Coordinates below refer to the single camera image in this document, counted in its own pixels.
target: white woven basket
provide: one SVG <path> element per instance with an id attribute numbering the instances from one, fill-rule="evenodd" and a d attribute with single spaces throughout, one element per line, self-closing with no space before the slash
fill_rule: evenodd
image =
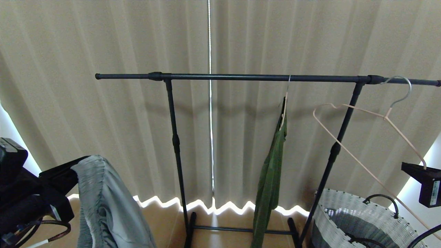
<path id="1" fill-rule="evenodd" d="M 315 248 L 380 248 L 352 237 L 377 241 L 388 248 L 407 248 L 418 236 L 403 218 L 375 203 L 349 193 L 325 189 L 314 214 L 311 243 Z M 426 248 L 419 242 L 418 248 Z"/>

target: barcode sticker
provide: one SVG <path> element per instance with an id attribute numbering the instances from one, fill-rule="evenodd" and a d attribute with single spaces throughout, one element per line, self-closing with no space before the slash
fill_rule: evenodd
<path id="1" fill-rule="evenodd" d="M 431 206 L 437 204 L 439 190 L 440 190 L 440 181 L 435 181 L 434 187 L 432 189 L 432 198 L 430 199 Z"/>

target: tile floor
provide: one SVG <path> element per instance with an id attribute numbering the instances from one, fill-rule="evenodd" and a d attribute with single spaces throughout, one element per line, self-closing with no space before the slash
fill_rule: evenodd
<path id="1" fill-rule="evenodd" d="M 42 248 L 76 248 L 79 227 L 79 201 L 71 200 L 75 218 L 71 221 L 72 231 L 65 237 L 41 246 Z M 248 209 L 243 215 L 236 214 L 228 209 L 220 215 L 206 214 L 202 207 L 196 207 L 189 211 L 197 213 L 196 223 L 198 225 L 213 225 L 227 227 L 252 228 L 253 211 Z M 156 202 L 151 203 L 143 209 L 144 217 L 150 225 L 158 248 L 181 248 L 185 242 L 185 226 L 182 212 L 179 205 L 174 204 L 167 208 L 162 208 Z M 299 213 L 294 213 L 294 221 L 297 228 L 301 229 L 306 218 Z M 269 229 L 289 230 L 287 223 L 288 216 L 283 216 L 273 211 L 269 221 Z M 64 230 L 64 227 L 42 225 L 37 233 L 23 247 L 39 242 Z M 193 248 L 244 248 L 249 247 L 252 240 L 251 233 L 213 231 L 196 229 L 193 235 Z M 265 248 L 294 248 L 292 238 L 289 235 L 266 234 L 263 247 Z"/>

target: black metal clothes rack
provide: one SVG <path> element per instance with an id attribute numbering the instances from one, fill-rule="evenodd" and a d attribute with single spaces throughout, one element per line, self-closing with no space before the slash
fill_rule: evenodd
<path id="1" fill-rule="evenodd" d="M 154 81 L 164 81 L 167 94 L 168 94 L 168 106 L 170 108 L 170 118 L 172 121 L 172 143 L 174 147 L 174 152 L 176 156 L 176 165 L 178 169 L 179 187 L 181 191 L 181 203 L 183 207 L 185 229 L 187 237 L 185 240 L 185 248 L 191 246 L 191 241 L 193 238 L 194 229 L 208 229 L 208 230 L 222 230 L 222 231 L 234 231 L 234 232 L 252 232 L 252 229 L 245 228 L 230 228 L 230 227 L 215 227 L 206 225 L 196 225 L 196 213 L 191 213 L 190 220 L 188 220 L 187 214 L 187 203 L 185 201 L 185 191 L 184 191 L 184 181 L 183 172 L 181 164 L 181 156 L 179 149 L 179 137 L 176 129 L 176 115 L 175 107 L 173 103 L 173 92 L 172 92 L 172 80 L 238 80 L 238 81 L 290 81 L 290 82 L 346 82 L 355 83 L 354 91 L 352 93 L 351 101 L 349 105 L 355 106 L 361 90 L 366 84 L 380 84 L 385 82 L 388 78 L 378 76 L 378 75 L 368 75 L 368 76 L 326 76 L 326 75 L 245 75 L 245 74 L 172 74 L 172 73 L 162 73 L 162 72 L 151 72 L 148 74 L 95 74 L 96 79 L 150 79 Z M 429 85 L 441 87 L 441 80 L 423 80 L 423 79 L 410 79 L 413 85 Z M 407 84 L 404 79 L 393 78 L 388 83 L 397 84 Z M 338 133 L 337 139 L 341 142 L 346 129 L 351 119 L 352 112 L 354 109 L 348 108 L 346 115 L 344 116 L 343 123 L 341 125 L 340 131 Z M 297 231 L 294 220 L 292 218 L 288 219 L 288 226 L 290 231 L 279 231 L 279 230 L 266 230 L 265 233 L 271 234 L 283 234 L 291 235 L 296 248 L 302 248 L 302 243 L 305 239 L 306 233 L 311 225 L 312 217 L 317 209 L 317 205 L 321 194 L 325 188 L 326 182 L 328 180 L 329 174 L 331 172 L 332 166 L 340 153 L 340 145 L 335 142 L 331 147 L 331 151 L 328 158 L 328 164 L 326 165 L 323 177 L 321 178 L 320 184 L 315 195 L 314 203 L 311 207 L 310 214 L 306 220 L 305 226 L 299 235 Z"/>

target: beige curtain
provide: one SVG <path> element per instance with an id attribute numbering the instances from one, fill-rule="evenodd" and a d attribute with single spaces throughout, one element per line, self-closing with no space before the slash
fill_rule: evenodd
<path id="1" fill-rule="evenodd" d="M 211 1 L 213 73 L 405 75 L 441 78 L 441 5 L 437 1 Z M 334 143 L 315 122 L 315 106 L 349 103 L 354 84 L 290 83 L 279 205 L 309 208 Z M 214 82 L 213 138 L 217 207 L 256 197 L 287 84 Z M 357 106 L 385 113 L 402 85 L 367 85 Z M 440 89 L 414 86 L 391 119 L 425 154 L 441 131 Z M 321 109 L 337 135 L 346 109 Z M 399 192 L 402 161 L 417 156 L 381 119 L 355 112 L 343 143 Z M 382 188 L 343 150 L 329 188 L 368 196 Z"/>
<path id="2" fill-rule="evenodd" d="M 162 82 L 95 73 L 208 73 L 204 1 L 0 3 L 0 97 L 42 170 L 88 154 L 141 201 L 180 197 Z M 209 84 L 176 81 L 187 200 L 212 202 Z"/>

